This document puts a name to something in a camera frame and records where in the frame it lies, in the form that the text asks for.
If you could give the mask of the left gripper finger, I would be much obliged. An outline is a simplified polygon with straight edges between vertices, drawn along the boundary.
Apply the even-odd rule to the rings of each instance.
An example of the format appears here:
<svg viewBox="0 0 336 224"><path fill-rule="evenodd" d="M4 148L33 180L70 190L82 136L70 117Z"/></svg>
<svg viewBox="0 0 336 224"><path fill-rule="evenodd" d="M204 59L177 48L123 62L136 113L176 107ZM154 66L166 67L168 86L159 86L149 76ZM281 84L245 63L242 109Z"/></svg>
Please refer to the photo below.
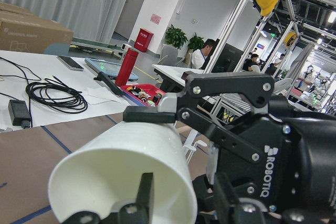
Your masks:
<svg viewBox="0 0 336 224"><path fill-rule="evenodd" d="M151 223L154 208L154 174L143 173L134 203L123 205L120 210L100 218L96 212L80 211L63 223Z"/></svg>

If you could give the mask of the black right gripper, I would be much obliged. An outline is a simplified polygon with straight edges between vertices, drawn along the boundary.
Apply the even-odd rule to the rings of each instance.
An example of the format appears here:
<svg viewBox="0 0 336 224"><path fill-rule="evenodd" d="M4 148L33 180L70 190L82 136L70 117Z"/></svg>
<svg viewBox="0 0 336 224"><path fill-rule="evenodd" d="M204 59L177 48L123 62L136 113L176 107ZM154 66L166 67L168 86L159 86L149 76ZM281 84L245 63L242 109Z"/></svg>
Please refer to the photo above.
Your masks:
<svg viewBox="0 0 336 224"><path fill-rule="evenodd" d="M322 223L335 219L335 117L271 98L268 118L253 129L265 137L260 165L209 160L193 180L199 212L219 223Z"/></svg>

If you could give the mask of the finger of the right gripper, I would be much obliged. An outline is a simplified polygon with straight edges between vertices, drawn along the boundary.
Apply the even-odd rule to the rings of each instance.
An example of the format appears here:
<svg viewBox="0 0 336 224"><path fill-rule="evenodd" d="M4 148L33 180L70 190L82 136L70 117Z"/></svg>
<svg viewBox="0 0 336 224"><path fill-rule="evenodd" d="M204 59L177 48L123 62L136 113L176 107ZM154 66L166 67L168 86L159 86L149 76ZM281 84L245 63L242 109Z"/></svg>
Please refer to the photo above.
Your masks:
<svg viewBox="0 0 336 224"><path fill-rule="evenodd" d="M263 122L262 117L269 117L267 106L274 85L269 75L254 72L191 74L181 92L166 93L158 106L127 107L123 113L123 139L133 152L165 164L176 162L182 152L176 147L169 151L164 148L177 137L172 123L180 121L208 138L208 158L214 164L263 164L268 160L263 149L266 138L257 137L253 129ZM214 100L231 93L240 95L250 107L250 112L240 117L243 122L237 130L230 130L210 114Z"/></svg>

